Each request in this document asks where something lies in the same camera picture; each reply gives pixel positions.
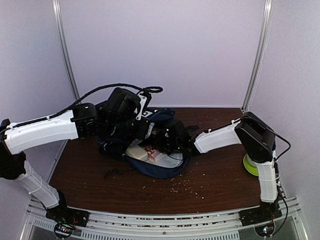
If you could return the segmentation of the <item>navy blue student backpack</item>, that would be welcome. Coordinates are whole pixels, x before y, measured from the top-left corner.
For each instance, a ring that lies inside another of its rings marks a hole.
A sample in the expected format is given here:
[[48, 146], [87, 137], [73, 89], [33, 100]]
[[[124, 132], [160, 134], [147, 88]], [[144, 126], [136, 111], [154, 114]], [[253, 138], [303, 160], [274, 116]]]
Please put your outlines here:
[[147, 108], [140, 120], [126, 118], [112, 122], [98, 136], [99, 151], [126, 161], [132, 170], [155, 179], [181, 174], [194, 156], [191, 132], [198, 125], [184, 125], [171, 108]]

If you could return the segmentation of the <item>beige hard glasses case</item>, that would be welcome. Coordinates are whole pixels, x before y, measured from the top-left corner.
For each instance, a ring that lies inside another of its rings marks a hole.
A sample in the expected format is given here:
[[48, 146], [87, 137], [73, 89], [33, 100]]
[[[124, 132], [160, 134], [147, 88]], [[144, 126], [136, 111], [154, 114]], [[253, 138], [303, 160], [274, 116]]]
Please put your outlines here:
[[146, 161], [148, 159], [147, 151], [139, 145], [128, 147], [125, 154], [139, 161]]

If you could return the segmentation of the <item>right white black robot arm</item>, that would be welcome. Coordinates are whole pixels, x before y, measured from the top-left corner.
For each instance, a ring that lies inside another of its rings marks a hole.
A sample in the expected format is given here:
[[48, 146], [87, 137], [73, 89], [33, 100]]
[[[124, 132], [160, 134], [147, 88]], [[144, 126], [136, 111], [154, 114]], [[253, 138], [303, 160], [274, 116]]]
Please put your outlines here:
[[173, 215], [250, 208], [245, 216], [268, 220], [277, 209], [272, 130], [254, 114], [196, 135], [167, 130], [160, 146], [185, 157], [184, 169], [155, 179], [147, 211]]

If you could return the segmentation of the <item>yellow paperback booklet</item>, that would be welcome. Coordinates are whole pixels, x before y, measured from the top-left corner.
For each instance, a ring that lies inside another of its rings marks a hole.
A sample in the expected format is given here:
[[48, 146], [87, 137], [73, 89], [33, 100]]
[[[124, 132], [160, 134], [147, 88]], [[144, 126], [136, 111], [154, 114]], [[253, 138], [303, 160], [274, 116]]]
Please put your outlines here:
[[164, 155], [162, 151], [151, 145], [144, 146], [143, 149], [147, 152], [148, 160], [152, 162], [158, 161]]

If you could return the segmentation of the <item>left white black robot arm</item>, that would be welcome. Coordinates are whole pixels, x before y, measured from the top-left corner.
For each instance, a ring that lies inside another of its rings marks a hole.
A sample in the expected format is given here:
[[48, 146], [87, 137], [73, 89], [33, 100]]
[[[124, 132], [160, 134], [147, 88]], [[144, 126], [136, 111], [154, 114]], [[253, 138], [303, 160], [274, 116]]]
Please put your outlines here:
[[109, 98], [96, 105], [77, 100], [50, 116], [0, 125], [0, 176], [20, 183], [36, 197], [46, 211], [61, 222], [72, 218], [64, 194], [43, 182], [30, 163], [25, 150], [62, 140], [97, 136], [102, 140], [120, 139], [130, 144], [146, 125], [143, 112], [151, 100], [149, 87], [127, 90], [126, 84], [115, 84]]

